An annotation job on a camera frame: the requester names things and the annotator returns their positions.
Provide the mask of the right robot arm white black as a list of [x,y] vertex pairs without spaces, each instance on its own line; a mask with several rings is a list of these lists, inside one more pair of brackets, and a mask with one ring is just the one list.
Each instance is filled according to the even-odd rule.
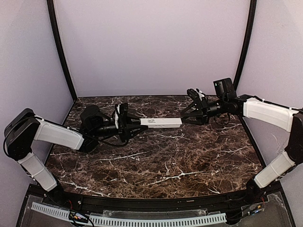
[[204,125],[210,118],[221,114],[237,115],[272,124],[290,134],[284,151],[248,183],[248,188],[265,188],[303,162],[303,111],[301,109],[275,104],[257,96],[238,96],[230,78],[214,81],[214,88],[218,97],[216,101],[210,101],[198,89],[187,90],[192,103],[181,111],[182,122]]

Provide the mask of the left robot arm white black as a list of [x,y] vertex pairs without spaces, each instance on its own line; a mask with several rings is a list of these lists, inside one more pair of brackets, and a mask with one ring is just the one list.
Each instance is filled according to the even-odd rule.
[[81,152],[91,152],[99,143],[108,144],[107,139],[117,135],[120,147],[130,139],[148,129],[139,117],[128,114],[128,105],[115,105],[111,116],[102,113],[97,105],[89,105],[80,115],[79,129],[65,127],[24,109],[4,131],[3,151],[18,162],[46,192],[58,190],[60,184],[32,151],[34,140],[68,147]]

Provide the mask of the white remote control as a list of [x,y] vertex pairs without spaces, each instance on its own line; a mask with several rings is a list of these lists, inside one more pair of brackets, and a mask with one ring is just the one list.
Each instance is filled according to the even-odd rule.
[[140,124],[153,129],[179,128],[182,120],[180,118],[140,118]]

